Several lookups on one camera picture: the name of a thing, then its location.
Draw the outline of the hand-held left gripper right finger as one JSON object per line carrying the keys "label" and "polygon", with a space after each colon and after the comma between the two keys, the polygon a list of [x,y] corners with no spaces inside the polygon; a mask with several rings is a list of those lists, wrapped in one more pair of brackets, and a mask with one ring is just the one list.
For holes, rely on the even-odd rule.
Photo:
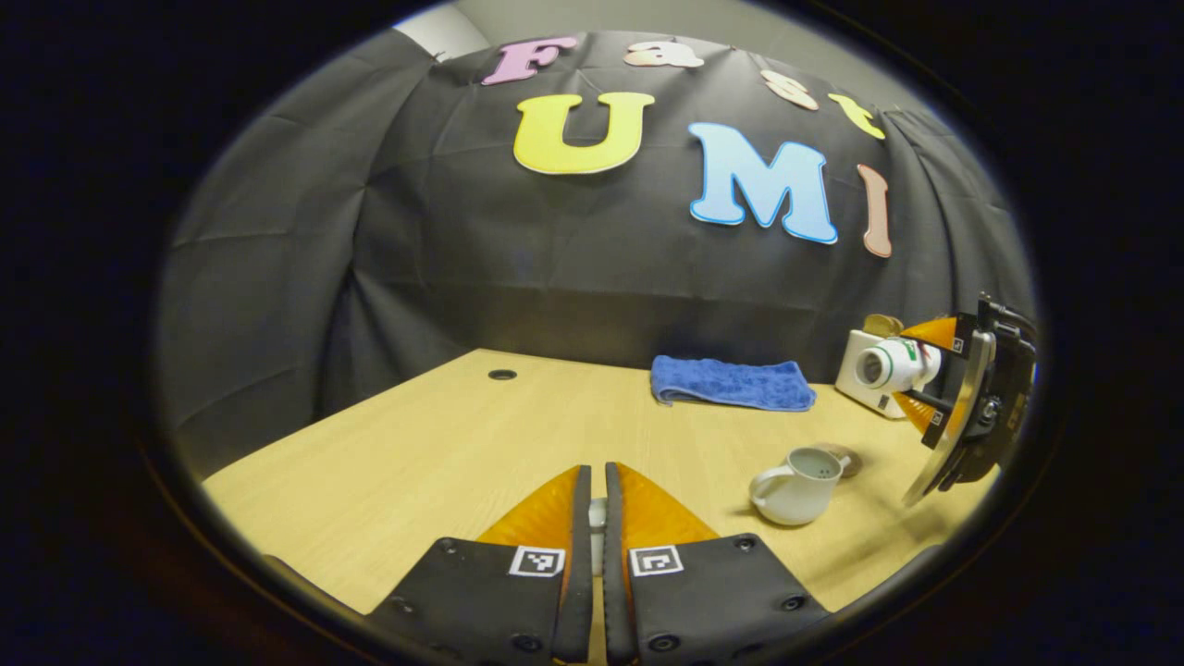
{"label": "hand-held left gripper right finger", "polygon": [[758,534],[716,534],[610,462],[603,611],[610,665],[757,665],[829,611]]}

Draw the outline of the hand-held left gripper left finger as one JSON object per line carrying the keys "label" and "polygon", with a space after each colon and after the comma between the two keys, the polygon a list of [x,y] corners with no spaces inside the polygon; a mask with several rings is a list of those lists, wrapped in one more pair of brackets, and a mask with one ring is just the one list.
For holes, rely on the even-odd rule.
{"label": "hand-held left gripper left finger", "polygon": [[367,620],[456,665],[587,662],[588,506],[591,469],[575,465],[477,539],[437,539]]}

